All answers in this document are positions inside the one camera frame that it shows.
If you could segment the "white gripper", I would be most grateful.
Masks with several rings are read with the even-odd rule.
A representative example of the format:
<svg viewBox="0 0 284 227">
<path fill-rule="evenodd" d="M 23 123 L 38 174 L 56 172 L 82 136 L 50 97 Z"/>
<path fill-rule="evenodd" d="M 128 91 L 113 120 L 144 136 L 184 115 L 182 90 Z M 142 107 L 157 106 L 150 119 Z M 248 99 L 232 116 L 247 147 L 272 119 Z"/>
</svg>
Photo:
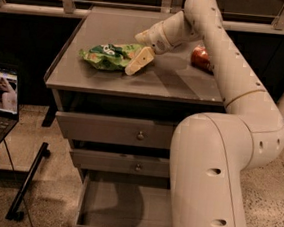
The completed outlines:
<svg viewBox="0 0 284 227">
<path fill-rule="evenodd" d="M 194 30 L 186 20 L 184 12 L 180 11 L 154 24 L 148 30 L 136 34 L 135 38 L 137 42 L 146 47 L 135 53 L 134 58 L 125 67 L 127 75 L 136 74 L 154 59 L 155 54 L 167 53 L 183 42 L 192 41 Z"/>
</svg>

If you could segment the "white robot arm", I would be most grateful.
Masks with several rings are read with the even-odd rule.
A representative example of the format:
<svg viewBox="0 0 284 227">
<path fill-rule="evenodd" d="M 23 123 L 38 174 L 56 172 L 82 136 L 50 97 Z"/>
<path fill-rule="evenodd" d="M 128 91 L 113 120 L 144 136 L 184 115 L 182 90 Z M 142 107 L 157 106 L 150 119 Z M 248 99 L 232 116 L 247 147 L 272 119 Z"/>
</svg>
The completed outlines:
<svg viewBox="0 0 284 227">
<path fill-rule="evenodd" d="M 136 35 L 163 54 L 200 39 L 206 46 L 222 113 L 180 122 L 170 148 L 172 227 L 247 227 L 240 176 L 284 148 L 284 120 L 222 25 L 216 0 L 185 0 L 182 11 Z"/>
</svg>

